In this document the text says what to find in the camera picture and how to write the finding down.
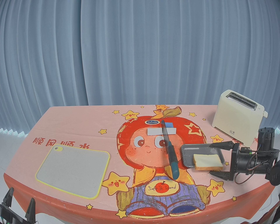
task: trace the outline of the blue sponge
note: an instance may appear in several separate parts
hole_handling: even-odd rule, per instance
[[[171,122],[165,122],[165,127],[166,128],[174,128],[173,123],[171,123]]]

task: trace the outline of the toaster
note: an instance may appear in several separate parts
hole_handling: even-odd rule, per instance
[[[237,92],[226,90],[220,96],[212,126],[250,147],[263,116],[268,116],[264,106]]]

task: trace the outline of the toaster slot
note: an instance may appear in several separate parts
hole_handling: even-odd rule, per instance
[[[227,98],[251,109],[251,110],[256,110],[257,104],[247,98],[244,98],[243,96],[240,96],[239,94],[236,94],[234,92],[231,92],[230,94],[227,95]]]

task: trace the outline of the knife handle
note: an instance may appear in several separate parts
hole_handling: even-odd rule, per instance
[[[171,171],[172,171],[172,178],[173,178],[174,180],[177,180],[178,177],[179,177],[179,175],[180,175],[180,173],[179,173],[178,162],[172,162],[172,163],[170,164],[170,166],[171,166]]]
[[[174,180],[177,180],[180,173],[179,173],[178,159],[173,145],[168,146],[167,153],[168,153],[169,164],[171,166],[172,178]]]

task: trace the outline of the table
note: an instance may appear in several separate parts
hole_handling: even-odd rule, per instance
[[[14,188],[14,197],[25,211],[33,197],[37,214],[46,213],[65,223],[209,224],[236,216],[250,219],[274,189],[264,175],[253,175],[246,183],[237,185],[207,171],[186,169],[180,161],[180,177],[173,181],[161,136],[147,136],[147,128],[160,127],[162,119],[173,123],[177,131],[176,135],[170,135],[170,140],[179,159],[183,144],[236,142],[211,126],[216,108],[216,105],[51,107],[16,152],[4,180],[8,187]],[[35,179],[37,170],[57,143],[110,154],[97,198],[81,198]],[[251,148],[256,150],[256,146],[254,141]],[[231,152],[222,152],[226,161],[223,170],[229,171]],[[90,178],[94,171],[89,164],[84,172]],[[240,174],[238,181],[247,177]],[[167,192],[159,190],[166,184]]]

